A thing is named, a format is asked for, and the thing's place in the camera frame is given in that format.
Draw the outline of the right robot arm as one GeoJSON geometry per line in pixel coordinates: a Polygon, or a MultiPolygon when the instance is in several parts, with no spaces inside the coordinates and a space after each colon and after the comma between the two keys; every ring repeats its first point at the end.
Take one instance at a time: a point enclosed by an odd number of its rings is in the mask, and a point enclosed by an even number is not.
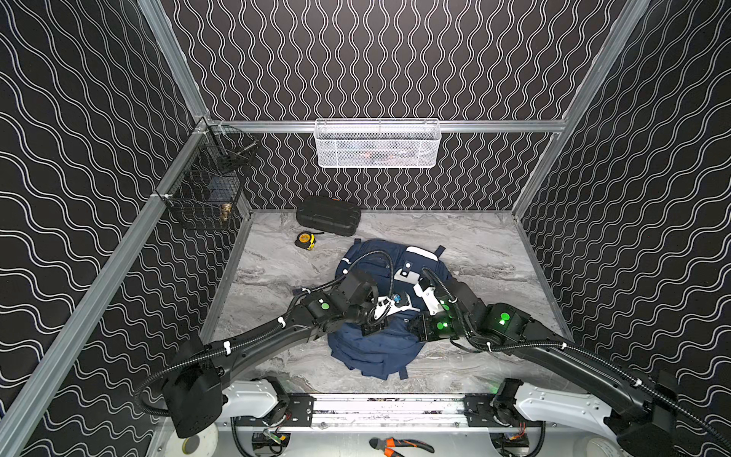
{"type": "Polygon", "coordinates": [[[580,394],[534,393],[506,379],[491,409],[502,424],[559,422],[613,440],[632,456],[677,455],[677,422],[685,418],[723,449],[730,441],[678,401],[676,380],[652,379],[617,366],[551,331],[506,303],[487,304],[464,282],[442,281],[423,268],[415,285],[428,309],[412,324],[422,341],[447,340],[466,352],[504,353],[532,362],[582,389],[580,394]]]}

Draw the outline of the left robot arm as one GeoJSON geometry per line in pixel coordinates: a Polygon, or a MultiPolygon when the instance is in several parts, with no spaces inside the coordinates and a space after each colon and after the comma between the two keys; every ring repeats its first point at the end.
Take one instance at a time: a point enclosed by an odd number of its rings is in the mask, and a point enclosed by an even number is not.
{"type": "Polygon", "coordinates": [[[169,417],[180,438],[188,438],[214,424],[233,400],[224,394],[236,378],[301,344],[338,331],[344,324],[378,327],[393,303],[394,280],[382,297],[373,276],[358,268],[369,257],[386,261],[382,249],[350,262],[340,277],[296,295],[285,313],[264,325],[225,340],[202,345],[194,340],[192,354],[148,376],[133,394],[135,409],[169,417]]]}

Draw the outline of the navy blue backpack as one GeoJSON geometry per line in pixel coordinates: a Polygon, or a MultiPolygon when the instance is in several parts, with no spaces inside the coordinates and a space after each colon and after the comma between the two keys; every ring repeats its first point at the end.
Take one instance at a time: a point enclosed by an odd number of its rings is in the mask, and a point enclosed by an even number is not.
{"type": "Polygon", "coordinates": [[[361,335],[359,325],[344,324],[327,336],[331,356],[364,376],[386,380],[397,373],[402,379],[409,377],[407,365],[419,355],[425,343],[410,333],[407,325],[427,312],[413,286],[423,268],[432,270],[443,282],[450,280],[451,273],[441,260],[444,251],[443,246],[428,251],[382,239],[356,239],[338,264],[335,276],[342,276],[354,266],[373,277],[380,295],[406,292],[420,311],[388,316],[388,326],[368,337],[361,335]]]}

